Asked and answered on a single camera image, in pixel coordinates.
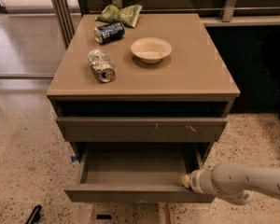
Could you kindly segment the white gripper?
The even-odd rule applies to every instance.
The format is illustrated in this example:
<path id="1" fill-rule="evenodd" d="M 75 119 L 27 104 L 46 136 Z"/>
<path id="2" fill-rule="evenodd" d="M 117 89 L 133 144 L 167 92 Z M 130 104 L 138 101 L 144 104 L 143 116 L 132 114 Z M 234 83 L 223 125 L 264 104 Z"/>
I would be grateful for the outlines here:
<path id="1" fill-rule="evenodd" d="M 208 170 L 195 170 L 190 175 L 182 175 L 180 182 L 185 188 L 192 188 L 197 193 L 213 193 L 211 172 Z"/>

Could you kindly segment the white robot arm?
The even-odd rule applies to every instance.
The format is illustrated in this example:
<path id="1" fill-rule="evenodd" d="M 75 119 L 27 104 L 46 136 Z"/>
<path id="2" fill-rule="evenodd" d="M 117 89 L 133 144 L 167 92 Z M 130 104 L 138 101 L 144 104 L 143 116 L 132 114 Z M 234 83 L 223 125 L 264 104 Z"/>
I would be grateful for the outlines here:
<path id="1" fill-rule="evenodd" d="M 194 193 L 210 195 L 226 203 L 246 205 L 255 192 L 280 200 L 280 168 L 218 163 L 212 169 L 182 174 L 180 183 Z"/>

